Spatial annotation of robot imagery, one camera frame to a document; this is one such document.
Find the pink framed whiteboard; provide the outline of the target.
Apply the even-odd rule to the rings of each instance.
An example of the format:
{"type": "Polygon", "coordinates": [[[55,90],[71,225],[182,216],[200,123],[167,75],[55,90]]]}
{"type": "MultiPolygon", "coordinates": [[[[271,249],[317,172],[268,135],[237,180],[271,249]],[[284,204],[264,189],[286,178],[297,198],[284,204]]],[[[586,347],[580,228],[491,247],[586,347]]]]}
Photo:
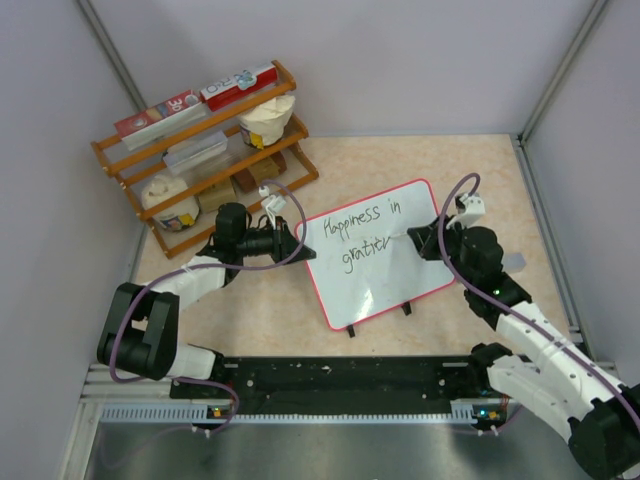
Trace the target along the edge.
{"type": "Polygon", "coordinates": [[[307,269],[330,329],[345,330],[453,284],[443,261],[420,258],[409,237],[389,238],[436,217],[431,184],[419,178],[296,226],[296,236],[317,253],[307,269]]]}

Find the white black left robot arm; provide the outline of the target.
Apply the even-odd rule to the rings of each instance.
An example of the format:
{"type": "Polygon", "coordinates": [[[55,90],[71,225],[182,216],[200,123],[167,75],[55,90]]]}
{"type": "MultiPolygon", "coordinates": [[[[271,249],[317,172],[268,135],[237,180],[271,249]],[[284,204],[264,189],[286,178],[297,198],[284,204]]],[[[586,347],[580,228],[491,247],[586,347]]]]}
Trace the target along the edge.
{"type": "Polygon", "coordinates": [[[178,342],[180,312],[229,285],[248,269],[247,257],[267,255],[275,265],[316,257],[282,217],[261,227],[252,227],[250,221],[245,206],[227,203],[218,210],[208,243],[180,269],[145,285],[118,286],[98,343],[98,362],[145,379],[192,378],[203,395],[220,394],[227,374],[215,365],[218,354],[178,342]]]}

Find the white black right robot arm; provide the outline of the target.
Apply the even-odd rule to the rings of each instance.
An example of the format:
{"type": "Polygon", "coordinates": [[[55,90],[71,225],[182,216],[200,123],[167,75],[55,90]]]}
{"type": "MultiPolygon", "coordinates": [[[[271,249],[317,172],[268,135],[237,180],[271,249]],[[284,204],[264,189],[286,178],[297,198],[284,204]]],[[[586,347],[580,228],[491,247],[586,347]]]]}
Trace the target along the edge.
{"type": "Polygon", "coordinates": [[[464,287],[470,310],[520,349],[476,345],[466,380],[476,394],[505,394],[546,423],[593,479],[639,465],[639,389],[600,368],[545,317],[503,268],[495,232],[447,228],[446,217],[407,231],[418,255],[441,260],[464,287]]]}

